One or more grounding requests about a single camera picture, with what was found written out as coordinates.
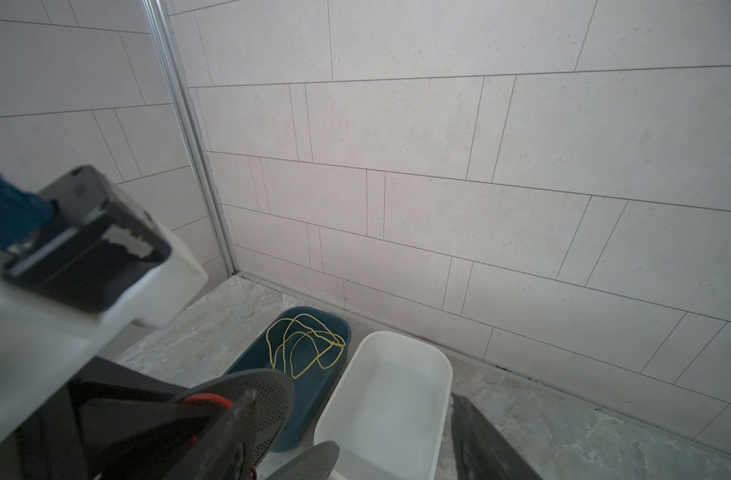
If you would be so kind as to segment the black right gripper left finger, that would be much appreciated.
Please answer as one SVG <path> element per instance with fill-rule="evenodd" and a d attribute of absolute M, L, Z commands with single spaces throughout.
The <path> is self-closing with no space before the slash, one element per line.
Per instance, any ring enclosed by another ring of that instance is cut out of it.
<path fill-rule="evenodd" d="M 185 405 L 220 406 L 223 412 L 164 479 L 255 479 L 257 394 L 249 389 L 235 401 L 211 393 L 187 397 Z"/>

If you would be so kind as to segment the grey perforated cable spool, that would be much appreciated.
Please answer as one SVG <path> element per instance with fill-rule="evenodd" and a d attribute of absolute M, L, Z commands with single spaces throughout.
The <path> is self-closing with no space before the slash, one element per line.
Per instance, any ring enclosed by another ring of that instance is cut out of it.
<path fill-rule="evenodd" d="M 295 386 L 287 374 L 269 368 L 228 374 L 177 394 L 175 403 L 184 403 L 191 395 L 211 393 L 235 401 L 246 390 L 257 390 L 257 436 L 254 467 L 261 464 L 288 424 L 295 403 Z"/>

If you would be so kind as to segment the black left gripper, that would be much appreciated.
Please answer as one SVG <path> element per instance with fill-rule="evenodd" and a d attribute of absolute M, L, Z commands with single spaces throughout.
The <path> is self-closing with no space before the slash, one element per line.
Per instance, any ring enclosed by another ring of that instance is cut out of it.
<path fill-rule="evenodd" d="M 162 479 L 220 406 L 96 357 L 0 444 L 0 479 Z"/>

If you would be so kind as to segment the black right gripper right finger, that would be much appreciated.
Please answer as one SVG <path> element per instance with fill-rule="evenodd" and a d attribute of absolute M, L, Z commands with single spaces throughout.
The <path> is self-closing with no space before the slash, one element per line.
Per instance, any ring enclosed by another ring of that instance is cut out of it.
<path fill-rule="evenodd" d="M 452 393 L 451 399 L 451 438 L 457 478 L 541 480 L 469 398 Z"/>

